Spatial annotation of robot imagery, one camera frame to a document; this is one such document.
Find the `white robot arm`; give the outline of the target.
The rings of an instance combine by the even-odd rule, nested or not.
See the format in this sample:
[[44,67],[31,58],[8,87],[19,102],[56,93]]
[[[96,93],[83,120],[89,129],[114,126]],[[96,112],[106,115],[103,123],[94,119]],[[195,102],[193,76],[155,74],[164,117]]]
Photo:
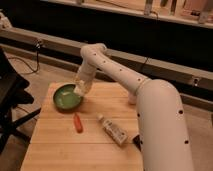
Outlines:
[[117,81],[136,98],[144,171],[194,171],[182,100],[177,89],[162,79],[150,79],[106,56],[102,43],[84,45],[75,92],[87,94],[96,71]]

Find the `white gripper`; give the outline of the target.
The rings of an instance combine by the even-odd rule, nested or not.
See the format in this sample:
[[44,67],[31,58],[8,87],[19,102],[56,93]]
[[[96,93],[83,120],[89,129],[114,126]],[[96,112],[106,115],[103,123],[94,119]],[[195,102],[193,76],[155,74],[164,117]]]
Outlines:
[[89,75],[77,75],[75,78],[75,86],[78,86],[84,94],[87,94],[92,87],[93,77]]

